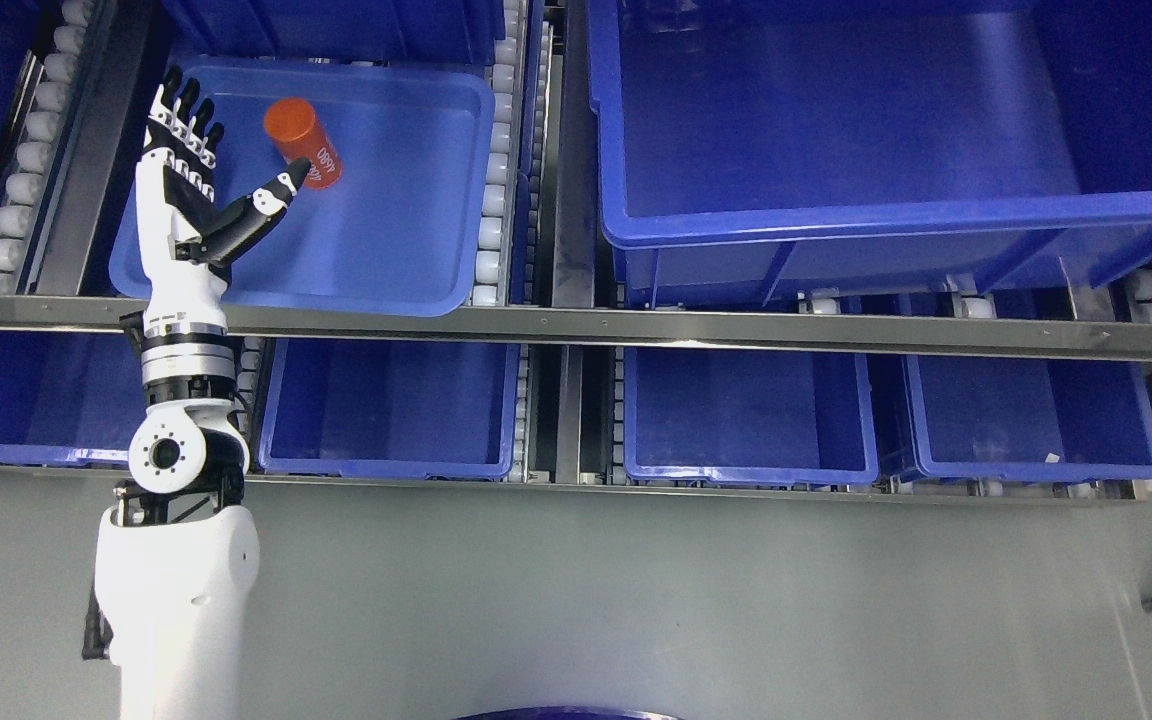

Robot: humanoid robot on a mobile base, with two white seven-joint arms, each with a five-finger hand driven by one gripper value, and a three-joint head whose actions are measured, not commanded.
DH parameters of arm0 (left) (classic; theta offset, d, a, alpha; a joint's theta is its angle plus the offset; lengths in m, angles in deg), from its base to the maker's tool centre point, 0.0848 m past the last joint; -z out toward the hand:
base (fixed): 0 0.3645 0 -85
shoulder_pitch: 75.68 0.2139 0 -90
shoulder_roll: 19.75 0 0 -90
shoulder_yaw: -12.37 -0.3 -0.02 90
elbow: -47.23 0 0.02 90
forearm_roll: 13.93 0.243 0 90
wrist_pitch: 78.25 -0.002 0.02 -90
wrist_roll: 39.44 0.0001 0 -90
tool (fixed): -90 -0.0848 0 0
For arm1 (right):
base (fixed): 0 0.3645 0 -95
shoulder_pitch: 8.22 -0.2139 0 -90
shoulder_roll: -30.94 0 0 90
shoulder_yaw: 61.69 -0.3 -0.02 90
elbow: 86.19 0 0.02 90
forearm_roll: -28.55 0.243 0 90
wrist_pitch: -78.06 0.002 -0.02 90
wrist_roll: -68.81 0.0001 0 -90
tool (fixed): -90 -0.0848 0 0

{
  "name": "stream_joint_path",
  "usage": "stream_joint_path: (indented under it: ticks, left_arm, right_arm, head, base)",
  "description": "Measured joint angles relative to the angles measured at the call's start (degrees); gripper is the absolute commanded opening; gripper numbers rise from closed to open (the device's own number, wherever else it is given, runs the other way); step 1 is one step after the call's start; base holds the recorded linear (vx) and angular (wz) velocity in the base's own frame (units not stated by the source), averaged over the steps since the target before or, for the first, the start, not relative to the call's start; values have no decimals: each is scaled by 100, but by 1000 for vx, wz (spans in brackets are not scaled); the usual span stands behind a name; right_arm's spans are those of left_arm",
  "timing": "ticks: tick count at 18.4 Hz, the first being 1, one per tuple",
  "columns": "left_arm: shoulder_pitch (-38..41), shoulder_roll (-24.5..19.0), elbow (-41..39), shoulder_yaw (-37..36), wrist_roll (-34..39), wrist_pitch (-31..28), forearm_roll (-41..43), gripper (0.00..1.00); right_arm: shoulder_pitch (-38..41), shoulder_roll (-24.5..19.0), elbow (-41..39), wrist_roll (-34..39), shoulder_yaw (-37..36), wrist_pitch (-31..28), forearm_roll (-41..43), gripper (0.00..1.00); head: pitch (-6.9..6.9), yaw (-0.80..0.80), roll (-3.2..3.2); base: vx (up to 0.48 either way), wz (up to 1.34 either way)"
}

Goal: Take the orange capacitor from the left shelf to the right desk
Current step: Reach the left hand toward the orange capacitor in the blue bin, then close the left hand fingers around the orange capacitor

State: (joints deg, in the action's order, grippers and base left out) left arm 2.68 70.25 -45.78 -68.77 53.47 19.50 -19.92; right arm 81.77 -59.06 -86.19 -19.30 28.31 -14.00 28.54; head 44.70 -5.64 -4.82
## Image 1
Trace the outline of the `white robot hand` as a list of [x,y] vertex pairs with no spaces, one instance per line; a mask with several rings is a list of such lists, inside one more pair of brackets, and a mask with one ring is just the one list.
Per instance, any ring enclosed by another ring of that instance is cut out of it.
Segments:
[[197,101],[200,82],[182,77],[179,65],[166,69],[147,109],[143,156],[134,173],[141,264],[151,285],[143,313],[147,336],[165,334],[168,325],[185,325],[191,333],[228,333],[220,304],[227,283],[209,266],[232,266],[268,236],[311,172],[310,160],[294,159],[275,179],[221,209],[198,234],[169,204],[166,188],[183,176],[207,200],[215,200],[225,128],[221,122],[209,127],[214,103]]

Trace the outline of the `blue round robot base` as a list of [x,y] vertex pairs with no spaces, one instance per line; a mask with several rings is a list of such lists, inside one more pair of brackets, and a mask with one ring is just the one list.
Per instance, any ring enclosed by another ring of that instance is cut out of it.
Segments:
[[675,719],[667,714],[657,712],[589,707],[573,705],[550,705],[503,708],[462,717],[465,720],[646,720],[646,719]]

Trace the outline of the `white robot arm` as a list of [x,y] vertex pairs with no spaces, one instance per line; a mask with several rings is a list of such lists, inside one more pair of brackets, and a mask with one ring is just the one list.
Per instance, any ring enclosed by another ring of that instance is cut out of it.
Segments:
[[120,670],[123,719],[237,719],[247,601],[262,550],[243,503],[238,346],[225,314],[232,265],[280,223],[311,161],[219,209],[223,124],[179,67],[147,106],[134,219],[147,306],[120,328],[146,409],[97,533],[86,655]]

